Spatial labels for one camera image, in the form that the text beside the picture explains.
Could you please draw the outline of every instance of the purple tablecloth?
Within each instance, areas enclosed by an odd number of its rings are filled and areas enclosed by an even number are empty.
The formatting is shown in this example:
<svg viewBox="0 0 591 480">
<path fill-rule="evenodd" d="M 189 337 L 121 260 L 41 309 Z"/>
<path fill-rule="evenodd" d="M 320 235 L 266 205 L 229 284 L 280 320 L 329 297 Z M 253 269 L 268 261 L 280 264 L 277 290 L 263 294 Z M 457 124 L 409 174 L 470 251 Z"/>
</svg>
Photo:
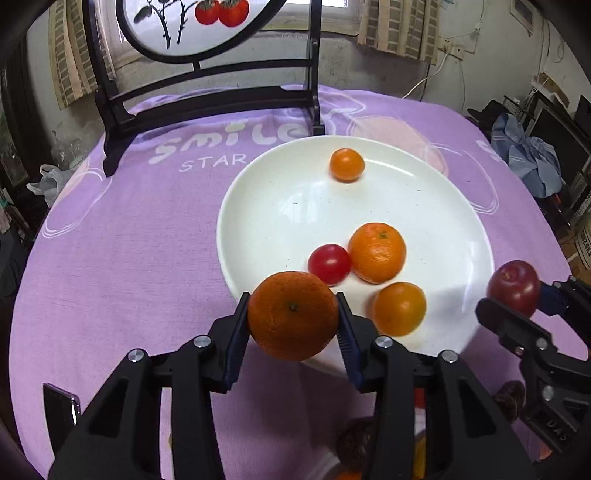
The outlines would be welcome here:
<svg viewBox="0 0 591 480">
<path fill-rule="evenodd" d="M 172 100 L 158 97 L 144 106 Z M 447 175 L 489 235 L 495 264 L 524 259 L 542 280 L 569 268 L 521 181 L 476 127 L 438 105 L 370 92 L 322 88 L 330 134 L 390 143 Z M 134 347 L 177 349 L 235 302 L 216 255 L 216 218 L 244 166 L 267 149 L 307 135 L 295 109 L 218 116 L 161 128 L 136 139 L 116 174 L 102 171 L 102 143 L 52 208 L 28 261 L 10 346 L 12 399 L 27 457 L 46 475 L 53 461 L 41 385 L 79 395 L 84 409 Z M 534 319 L 559 348 L 584 358 L 583 343 L 560 319 Z M 480 330 L 463 357 L 494 390 L 519 378 L 517 359 Z M 240 480 L 314 479 L 334 461 L 330 446 L 372 398 L 341 378 L 276 361 L 251 344 L 229 395 L 213 410 L 226 476 Z M 163 476 L 171 476 L 170 396 L 161 415 Z M 517 426 L 528 443 L 525 427 Z"/>
</svg>

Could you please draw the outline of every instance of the curtain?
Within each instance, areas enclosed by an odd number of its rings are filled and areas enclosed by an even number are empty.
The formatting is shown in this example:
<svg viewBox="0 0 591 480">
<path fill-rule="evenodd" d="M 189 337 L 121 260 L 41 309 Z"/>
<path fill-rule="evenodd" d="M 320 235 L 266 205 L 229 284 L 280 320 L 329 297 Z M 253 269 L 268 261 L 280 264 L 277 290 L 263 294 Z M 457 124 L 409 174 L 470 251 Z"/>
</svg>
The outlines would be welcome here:
<svg viewBox="0 0 591 480">
<path fill-rule="evenodd" d="M 49 58 L 57 103 L 64 109 L 96 89 L 82 20 L 82 2 L 57 0 L 49 10 Z M 97 11 L 100 52 L 109 78 L 115 70 Z"/>
<path fill-rule="evenodd" d="M 357 43 L 433 63 L 439 0 L 363 0 Z"/>
</svg>

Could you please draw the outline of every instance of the orange fruit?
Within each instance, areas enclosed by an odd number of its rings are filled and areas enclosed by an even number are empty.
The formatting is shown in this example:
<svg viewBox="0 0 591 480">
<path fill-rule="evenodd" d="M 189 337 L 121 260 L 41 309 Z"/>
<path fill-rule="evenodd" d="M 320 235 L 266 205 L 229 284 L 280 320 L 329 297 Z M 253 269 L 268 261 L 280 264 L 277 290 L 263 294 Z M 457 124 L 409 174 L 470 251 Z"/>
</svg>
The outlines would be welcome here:
<svg viewBox="0 0 591 480">
<path fill-rule="evenodd" d="M 347 248 L 353 271 L 369 283 L 383 283 L 402 270 L 406 245 L 398 230 L 385 223 L 360 226 Z"/>
<path fill-rule="evenodd" d="M 281 360 L 302 361 L 321 352 L 338 324 L 335 296 L 310 273 L 271 275 L 248 302 L 252 337 L 267 354 Z"/>
<path fill-rule="evenodd" d="M 427 300 L 413 283 L 396 282 L 374 298 L 372 320 L 380 333 L 399 337 L 412 332 L 425 318 Z"/>
<path fill-rule="evenodd" d="M 425 435 L 414 443 L 414 466 L 413 475 L 417 480 L 425 478 L 425 468 L 427 464 L 427 444 Z"/>
<path fill-rule="evenodd" d="M 340 181 L 354 181 L 365 170 L 365 161 L 352 148 L 340 148 L 330 156 L 330 172 Z"/>
<path fill-rule="evenodd" d="M 361 480 L 361 472 L 341 472 L 335 480 Z"/>
</svg>

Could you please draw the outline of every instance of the electrical outlet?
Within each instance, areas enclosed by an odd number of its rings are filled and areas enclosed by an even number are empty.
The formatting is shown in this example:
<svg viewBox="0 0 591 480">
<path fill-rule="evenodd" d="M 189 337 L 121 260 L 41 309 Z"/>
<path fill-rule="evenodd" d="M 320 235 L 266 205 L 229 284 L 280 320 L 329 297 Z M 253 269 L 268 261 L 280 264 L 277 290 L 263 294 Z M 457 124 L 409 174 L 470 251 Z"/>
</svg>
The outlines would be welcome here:
<svg viewBox="0 0 591 480">
<path fill-rule="evenodd" d="M 437 43 L 437 48 L 452 57 L 455 57 L 459 60 L 464 59 L 464 54 L 466 53 L 466 49 L 461 40 L 456 38 L 441 38 L 439 37 L 439 42 Z"/>
<path fill-rule="evenodd" d="M 452 44 L 451 39 L 439 37 L 439 43 L 437 44 L 437 48 L 445 53 L 449 51 L 449 47 Z"/>
</svg>

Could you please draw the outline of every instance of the metal screw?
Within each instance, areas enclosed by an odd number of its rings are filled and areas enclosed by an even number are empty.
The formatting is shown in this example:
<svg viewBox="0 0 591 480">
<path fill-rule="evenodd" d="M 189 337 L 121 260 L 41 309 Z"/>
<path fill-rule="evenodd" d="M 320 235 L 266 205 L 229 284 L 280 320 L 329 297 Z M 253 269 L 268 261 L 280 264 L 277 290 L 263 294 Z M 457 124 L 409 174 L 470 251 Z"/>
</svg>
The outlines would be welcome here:
<svg viewBox="0 0 591 480">
<path fill-rule="evenodd" d="M 133 363 L 139 362 L 143 357 L 144 351 L 140 350 L 139 348 L 134 348 L 127 354 L 127 360 Z"/>
<path fill-rule="evenodd" d="M 457 353 L 453 350 L 444 350 L 441 352 L 441 358 L 443 358 L 448 364 L 457 362 Z"/>
<path fill-rule="evenodd" d="M 209 338 L 207 335 L 199 335 L 193 339 L 193 345 L 197 348 L 205 348 L 211 345 L 211 342 L 211 338 Z"/>
<path fill-rule="evenodd" d="M 380 348 L 390 348 L 394 344 L 394 340 L 389 336 L 380 335 L 375 339 L 375 344 Z"/>
<path fill-rule="evenodd" d="M 539 348 L 540 350 L 546 350 L 548 348 L 548 342 L 546 341 L 546 339 L 544 338 L 538 338 L 535 341 L 535 345 L 537 348 Z"/>
<path fill-rule="evenodd" d="M 554 398 L 554 389 L 551 386 L 546 385 L 542 389 L 542 398 L 546 401 L 552 400 Z"/>
</svg>

